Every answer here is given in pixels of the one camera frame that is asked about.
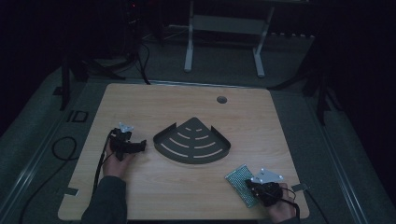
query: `dark gray mat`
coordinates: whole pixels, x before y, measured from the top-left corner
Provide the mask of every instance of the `dark gray mat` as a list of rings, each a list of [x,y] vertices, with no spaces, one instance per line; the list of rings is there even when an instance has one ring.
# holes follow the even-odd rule
[[[250,48],[212,48],[208,45],[197,45],[192,71],[186,74],[183,71],[186,50],[184,43],[167,45],[165,48],[155,43],[148,43],[148,46],[150,57],[147,73],[152,80],[265,88],[294,75],[309,42],[303,38],[286,39],[281,36],[268,38],[262,56],[267,75],[265,78],[257,78]],[[135,67],[120,72],[120,75],[128,77],[125,82],[140,79]],[[0,140],[2,152],[11,154],[9,157],[3,157],[0,163],[2,176],[0,193],[3,199],[17,180],[21,169],[35,150],[42,146],[41,140],[46,138],[51,124],[57,120],[61,121],[61,126],[54,131],[48,144],[42,146],[45,147],[45,157],[31,186],[26,190],[8,223],[18,222],[21,208],[26,200],[52,172],[62,165],[63,162],[55,159],[50,151],[53,142],[64,136],[73,136],[78,143],[77,150],[82,149],[106,85],[113,82],[108,78],[98,77],[92,78],[86,85],[73,83],[74,87],[80,88],[81,93],[79,90],[74,90],[73,93],[77,95],[73,97],[75,102],[68,111],[59,112],[60,98],[51,96],[53,89],[59,85],[59,80],[59,74],[55,74],[43,83],[44,86],[37,92],[36,97],[32,98],[19,119]],[[300,94],[303,84],[303,82],[297,83],[284,91],[272,91],[291,156],[300,180],[311,188],[312,194],[330,222],[353,223],[354,220],[326,151],[326,141],[318,131],[318,122],[312,115],[315,101],[309,99],[307,103],[307,99]],[[70,110],[89,112],[88,120],[85,123],[66,122]],[[333,112],[326,112],[325,119],[328,121],[328,133],[332,137],[332,142],[342,157],[340,160],[350,175],[352,185],[359,193],[363,210],[370,214],[369,222],[377,223],[380,220],[381,223],[391,223],[395,220],[394,207],[389,204],[389,199],[367,158],[361,153],[359,139],[353,129],[346,126],[347,119],[344,115],[340,116]],[[62,145],[64,147],[60,147],[59,151],[66,156],[72,144],[64,141]],[[57,211],[75,165],[75,161],[69,162],[44,189],[39,191],[26,211],[24,223],[65,223],[57,218]],[[311,215],[303,223],[323,223],[318,209],[308,197],[306,198]]]

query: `dark background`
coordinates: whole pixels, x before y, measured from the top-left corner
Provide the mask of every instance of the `dark background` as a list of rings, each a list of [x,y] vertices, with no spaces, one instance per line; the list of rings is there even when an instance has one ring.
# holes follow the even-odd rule
[[[61,65],[70,43],[90,53],[107,52],[97,4],[92,0],[4,0],[0,5],[2,134],[43,79]],[[188,23],[187,0],[163,0],[162,23]],[[207,11],[213,4],[197,1]],[[270,32],[314,35],[329,59],[329,84],[335,90],[389,197],[396,202],[396,6],[390,1],[349,0],[279,4]]]

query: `cable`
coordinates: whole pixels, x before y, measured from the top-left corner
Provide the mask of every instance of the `cable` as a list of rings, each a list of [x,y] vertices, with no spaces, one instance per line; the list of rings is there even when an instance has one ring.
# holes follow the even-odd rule
[[[288,190],[289,192],[293,193],[293,194],[294,194],[294,199],[295,199],[295,192],[292,191],[291,189],[286,189],[286,190]],[[295,210],[296,210],[296,217],[297,217],[298,221],[300,222],[300,206],[299,206],[297,203],[294,202],[294,199],[293,199],[293,202],[290,202],[290,201],[285,200],[285,199],[283,199],[283,198],[276,197],[275,195],[273,195],[273,194],[271,194],[271,193],[268,193],[268,192],[266,192],[266,191],[263,191],[262,193],[264,193],[264,194],[266,194],[266,195],[268,195],[268,196],[270,196],[270,197],[273,197],[273,198],[275,198],[275,199],[278,199],[278,200],[280,200],[281,202],[288,203],[288,204],[290,204],[291,206],[293,206],[293,207],[295,208]]]
[[[110,158],[111,155],[113,155],[114,152],[112,152],[110,155],[108,155],[103,161],[102,161],[102,165],[105,164],[105,162],[108,160],[108,158]]]
[[[170,38],[172,38],[172,37],[174,37],[174,36],[181,35],[181,34],[183,34],[183,33],[187,33],[188,31],[189,31],[189,29],[184,29],[183,31],[180,31],[180,32],[178,32],[178,33],[176,33],[176,34],[173,34],[173,35],[169,35],[169,36],[167,36],[167,37],[164,37],[163,40],[170,39]]]
[[[56,154],[56,152],[55,152],[55,146],[56,146],[60,141],[62,141],[62,140],[64,140],[64,139],[70,139],[70,140],[73,141],[73,144],[74,144],[73,149],[72,149],[72,152],[70,153],[70,155],[69,155],[67,158],[62,158],[62,157],[60,157],[58,154]],[[24,214],[25,214],[25,212],[26,212],[26,209],[27,209],[27,207],[29,206],[30,202],[33,200],[33,198],[37,195],[37,193],[38,193],[40,190],[42,190],[42,189],[44,188],[44,186],[45,186],[48,182],[50,182],[50,180],[51,180],[55,175],[57,175],[57,174],[66,166],[66,164],[67,164],[68,162],[74,161],[74,160],[77,160],[77,159],[78,159],[78,157],[72,158],[73,155],[74,155],[75,152],[76,152],[76,149],[77,149],[77,141],[76,141],[76,139],[74,139],[73,137],[70,137],[70,136],[66,136],[66,137],[60,138],[60,139],[56,140],[56,141],[52,144],[51,150],[52,150],[53,156],[56,157],[58,160],[64,161],[64,163],[63,163],[63,164],[62,164],[62,165],[61,165],[61,166],[49,177],[49,178],[47,178],[47,180],[44,181],[44,183],[41,184],[41,186],[38,187],[38,189],[37,189],[37,190],[32,194],[32,196],[30,196],[30,198],[27,200],[26,204],[24,205],[24,207],[23,207],[22,210],[21,210],[20,220],[19,220],[19,223],[20,223],[20,224],[23,223],[23,216],[24,216]]]
[[[146,76],[146,66],[148,64],[148,60],[149,60],[149,47],[147,47],[145,44],[142,43],[142,46],[146,48],[146,50],[148,51],[148,56],[145,60],[145,62],[142,64],[142,60],[140,58],[139,53],[137,53],[137,60],[139,61],[139,65],[140,65],[140,70],[136,67],[137,71],[140,72],[140,74],[142,75],[143,80],[146,82],[147,85],[151,85],[151,83],[149,82],[147,76]]]
[[[319,204],[317,203],[317,201],[314,199],[314,197],[312,196],[312,194],[308,191],[308,189],[305,190],[305,192],[308,194],[308,196],[312,199],[312,202],[314,202],[315,206],[317,207],[317,209],[319,210],[319,212],[322,214],[324,221],[329,224],[329,220],[326,218],[326,216],[324,215],[323,211],[321,210]]]
[[[95,179],[93,181],[92,197],[93,197],[93,194],[96,192],[96,189],[98,187],[99,174],[100,174],[100,170],[102,168],[102,165],[104,163],[106,147],[107,147],[107,144],[108,144],[108,140],[110,140],[110,135],[113,134],[113,131],[114,130],[111,130],[110,133],[108,133],[108,135],[107,135],[107,139],[106,139],[105,145],[103,146],[102,154],[100,155],[98,166],[96,167]]]
[[[293,190],[291,190],[291,189],[285,189],[285,190],[287,190],[288,192],[292,193],[293,194],[293,200],[296,200],[296,193]]]

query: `white table leg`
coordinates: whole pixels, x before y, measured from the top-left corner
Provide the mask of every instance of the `white table leg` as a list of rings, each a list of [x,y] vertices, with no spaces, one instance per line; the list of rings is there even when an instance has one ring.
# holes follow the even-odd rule
[[[267,37],[267,32],[268,32],[268,27],[271,22],[272,16],[274,15],[274,8],[271,7],[266,23],[262,27],[262,34],[260,38],[259,45],[256,48],[253,48],[253,57],[254,57],[254,63],[256,64],[256,70],[257,70],[257,76],[258,77],[264,77],[264,68],[262,67],[262,56],[260,53],[262,52],[262,45],[264,44],[265,37]]]
[[[192,43],[193,16],[193,1],[190,1],[189,43],[187,45],[186,62],[184,62],[185,72],[190,72],[192,68],[192,54],[194,53],[194,45]]]

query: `sleeve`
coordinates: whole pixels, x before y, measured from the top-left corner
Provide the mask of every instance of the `sleeve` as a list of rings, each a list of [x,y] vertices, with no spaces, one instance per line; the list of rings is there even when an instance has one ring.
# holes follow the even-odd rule
[[[125,224],[127,205],[125,200],[126,183],[115,176],[101,179],[90,205],[81,218],[82,224]]]
[[[292,217],[290,219],[279,222],[278,224],[300,224],[300,220],[297,217]]]

